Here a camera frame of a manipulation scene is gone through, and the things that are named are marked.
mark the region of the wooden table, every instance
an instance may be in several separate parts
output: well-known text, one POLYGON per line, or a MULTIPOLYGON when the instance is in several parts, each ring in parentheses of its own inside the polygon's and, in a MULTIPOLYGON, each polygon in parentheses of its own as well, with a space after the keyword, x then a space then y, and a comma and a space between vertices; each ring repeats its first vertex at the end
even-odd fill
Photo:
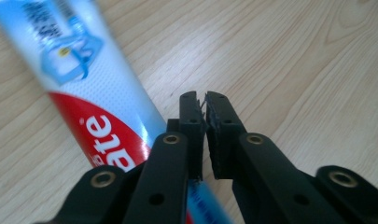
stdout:
MULTIPOLYGON (((100 1, 165 119, 178 96, 227 95, 304 172, 336 164, 378 188, 378 0, 100 1)), ((206 182, 242 222, 231 182, 206 182)), ((0 223, 52 218, 91 166, 0 31, 0 223)))

